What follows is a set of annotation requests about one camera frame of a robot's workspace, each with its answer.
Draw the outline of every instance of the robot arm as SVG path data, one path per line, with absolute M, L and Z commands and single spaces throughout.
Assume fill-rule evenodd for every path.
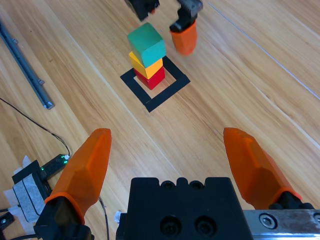
M 170 33 L 176 51 L 182 55 L 190 55 L 197 44 L 196 19 L 203 8 L 201 0 L 177 0 L 181 5 L 178 20 L 170 26 Z M 153 14 L 160 5 L 159 0 L 125 0 L 126 4 L 143 21 Z

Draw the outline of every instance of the wood plank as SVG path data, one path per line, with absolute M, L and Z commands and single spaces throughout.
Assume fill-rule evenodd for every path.
M 215 0 L 210 3 L 319 98 L 319 1 Z
M 112 130 L 110 164 L 101 192 L 111 239 L 117 229 L 111 220 L 117 210 L 126 211 L 131 178 L 154 176 L 175 181 L 184 176 L 189 181 L 204 181 L 212 176 L 232 177 L 223 145 L 224 127 L 238 127 L 254 135 L 305 201 L 320 206 L 316 178 L 320 172 L 319 113 L 313 109 L 319 101 L 208 5 L 197 23 L 197 50 L 188 58 L 176 54 L 167 31 L 176 18 L 177 5 L 162 5 L 150 18 L 156 29 L 162 29 L 169 58 L 191 79 L 152 113 L 120 79 L 131 68 L 127 34 L 139 25 L 124 2 L 0 0 L 0 6 L 0 15 L 23 52 L 30 53 L 34 57 L 30 62 L 39 65 L 36 72 L 48 84 L 53 100 L 64 106 L 54 110 L 61 111 L 65 119 L 56 124 L 58 116 L 49 117 L 48 111 L 41 114 L 45 110 L 39 104 L 34 108 L 26 102 L 19 107 L 38 121 L 51 119 L 48 128 L 74 144 L 73 151 L 76 143 L 80 145 L 95 128 Z M 1 77 L 1 85 L 11 79 L 14 77 Z M 21 81 L 26 82 L 20 76 L 19 84 L 4 88 L 1 94 L 17 101 L 9 90 L 20 90 L 21 102 L 33 96 L 31 90 L 20 89 Z M 5 123 L 13 117 L 17 116 L 9 110 Z M 36 127 L 27 121 L 24 125 L 30 125 L 27 134 L 38 136 Z M 16 128 L 20 138 L 23 126 L 3 124 L 8 131 Z M 74 142 L 76 137 L 82 141 Z M 10 133 L 2 138 L 3 142 L 10 139 Z M 38 138 L 44 145 L 52 141 L 45 136 Z M 17 145 L 11 142 L 9 147 L 15 152 Z M 51 151 L 61 149 L 57 145 Z M 28 154 L 31 150 L 26 146 L 20 152 Z M 10 161 L 17 164 L 19 160 L 12 153 Z M 240 201 L 243 208 L 250 208 Z M 105 238 L 99 205 L 89 210 L 86 224 L 98 239 Z

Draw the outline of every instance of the wooden block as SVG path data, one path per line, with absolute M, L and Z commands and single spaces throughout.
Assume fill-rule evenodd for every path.
M 150 90 L 154 89 L 163 79 L 165 79 L 165 68 L 161 67 L 150 79 L 145 78 L 140 72 L 136 69 L 133 69 L 137 78 L 146 85 Z
M 128 40 L 132 52 L 145 68 L 166 55 L 165 41 L 148 22 L 129 33 Z
M 162 58 L 160 58 L 154 64 L 145 68 L 133 52 L 130 52 L 129 57 L 133 68 L 141 73 L 146 79 L 150 79 L 164 65 Z

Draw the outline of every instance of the metal screw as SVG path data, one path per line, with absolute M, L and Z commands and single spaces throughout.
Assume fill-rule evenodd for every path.
M 277 223 L 273 217 L 267 214 L 261 214 L 259 220 L 263 226 L 267 229 L 275 229 L 277 227 Z
M 320 224 L 320 214 L 314 215 L 314 220 L 316 221 L 317 224 Z

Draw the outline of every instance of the black tape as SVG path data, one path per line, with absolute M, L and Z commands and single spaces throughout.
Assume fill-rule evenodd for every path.
M 154 98 L 151 98 L 135 80 L 136 73 L 133 68 L 120 77 L 149 113 L 190 83 L 189 78 L 167 56 L 163 58 L 163 67 L 174 77 L 175 82 Z

